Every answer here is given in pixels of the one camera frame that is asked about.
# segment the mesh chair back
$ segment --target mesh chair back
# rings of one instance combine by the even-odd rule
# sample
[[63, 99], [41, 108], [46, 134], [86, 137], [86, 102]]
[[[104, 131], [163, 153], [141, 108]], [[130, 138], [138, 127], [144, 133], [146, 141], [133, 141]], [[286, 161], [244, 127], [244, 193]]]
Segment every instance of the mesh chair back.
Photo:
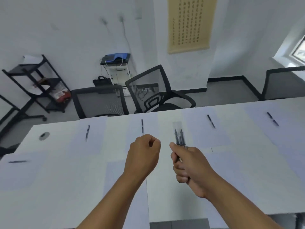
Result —
[[262, 100], [295, 98], [305, 96], [305, 82], [293, 72], [305, 67], [280, 68], [267, 71]]
[[76, 89], [72, 99], [80, 119], [129, 114], [121, 85]]
[[125, 82], [138, 113], [164, 103], [171, 94], [162, 65], [153, 67]]

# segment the chair seat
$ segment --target chair seat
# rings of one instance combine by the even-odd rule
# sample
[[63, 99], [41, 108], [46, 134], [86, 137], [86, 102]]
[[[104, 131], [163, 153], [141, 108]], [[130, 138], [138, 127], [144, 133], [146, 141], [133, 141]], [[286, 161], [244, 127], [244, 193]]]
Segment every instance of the chair seat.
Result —
[[155, 108], [152, 110], [152, 112], [162, 112], [162, 111], [167, 111], [167, 110], [175, 110], [175, 109], [181, 109], [177, 105], [171, 104], [171, 103], [165, 103], [159, 105], [159, 107]]

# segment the window sill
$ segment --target window sill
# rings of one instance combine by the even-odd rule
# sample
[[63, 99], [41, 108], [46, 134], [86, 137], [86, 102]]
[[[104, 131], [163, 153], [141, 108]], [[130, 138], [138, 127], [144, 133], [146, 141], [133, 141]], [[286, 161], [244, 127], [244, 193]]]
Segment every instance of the window sill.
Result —
[[[305, 66], [304, 63], [292, 58], [292, 57], [271, 57], [273, 61], [276, 61], [277, 64], [282, 65], [283, 67], [295, 67], [295, 66]], [[298, 77], [305, 81], [305, 71], [293, 71]]]

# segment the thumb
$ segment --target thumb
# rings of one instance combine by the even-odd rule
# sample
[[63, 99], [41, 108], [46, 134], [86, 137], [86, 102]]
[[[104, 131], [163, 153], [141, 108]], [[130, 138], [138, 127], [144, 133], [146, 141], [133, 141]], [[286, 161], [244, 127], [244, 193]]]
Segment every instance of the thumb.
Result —
[[158, 152], [160, 152], [160, 149], [161, 149], [161, 142], [156, 139], [153, 144], [152, 144], [152, 149], [153, 150], [157, 150]]
[[183, 147], [183, 146], [179, 146], [176, 145], [174, 142], [170, 143], [170, 148], [171, 150], [177, 154], [182, 160], [185, 158], [185, 155], [188, 153], [188, 150]]

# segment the hand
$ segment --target hand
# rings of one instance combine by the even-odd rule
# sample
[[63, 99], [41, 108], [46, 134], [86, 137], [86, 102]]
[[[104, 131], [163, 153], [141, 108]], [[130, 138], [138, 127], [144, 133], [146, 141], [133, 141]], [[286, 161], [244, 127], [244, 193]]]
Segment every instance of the hand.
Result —
[[156, 167], [161, 142], [146, 134], [132, 142], [127, 154], [124, 173], [143, 181]]
[[207, 198], [218, 174], [212, 169], [206, 157], [195, 147], [186, 149], [171, 142], [170, 148], [173, 151], [170, 157], [173, 160], [177, 181], [188, 184], [198, 197]]

